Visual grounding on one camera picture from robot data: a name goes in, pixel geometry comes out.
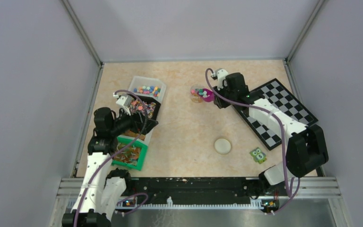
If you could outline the magenta plastic scoop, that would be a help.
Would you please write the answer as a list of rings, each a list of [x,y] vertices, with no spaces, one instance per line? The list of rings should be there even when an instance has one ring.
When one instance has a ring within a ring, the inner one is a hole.
[[[207,88],[203,88],[202,91],[199,92],[201,99],[207,103],[213,102],[215,100],[215,94]]]

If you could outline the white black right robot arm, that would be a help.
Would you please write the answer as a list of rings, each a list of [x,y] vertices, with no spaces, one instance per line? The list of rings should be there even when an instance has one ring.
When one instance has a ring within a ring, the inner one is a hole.
[[[260,91],[250,91],[239,72],[229,74],[222,69],[207,69],[206,80],[209,79],[218,82],[212,91],[214,103],[219,108],[239,107],[281,139],[282,161],[259,174],[258,188],[262,194],[271,195],[277,185],[284,182],[287,193],[291,195],[290,184],[295,178],[301,178],[328,162],[328,150],[320,126],[301,123],[273,105]]]

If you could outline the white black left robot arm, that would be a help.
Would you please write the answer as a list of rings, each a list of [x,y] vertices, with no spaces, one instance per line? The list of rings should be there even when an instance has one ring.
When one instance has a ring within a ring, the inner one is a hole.
[[[94,112],[95,128],[87,146],[87,168],[75,204],[61,220],[63,227],[110,227],[121,195],[131,193],[133,183],[123,176],[108,174],[117,149],[118,136],[126,131],[138,135],[150,132],[158,122],[148,116],[147,108],[132,114],[109,107]]]

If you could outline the clear glass jar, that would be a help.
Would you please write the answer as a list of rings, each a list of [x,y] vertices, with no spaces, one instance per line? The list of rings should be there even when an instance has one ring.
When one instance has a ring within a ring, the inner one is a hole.
[[[200,95],[200,93],[202,93],[204,91],[204,86],[202,85],[193,85],[190,88],[190,99],[192,102],[194,103],[202,103],[204,102],[202,95]]]

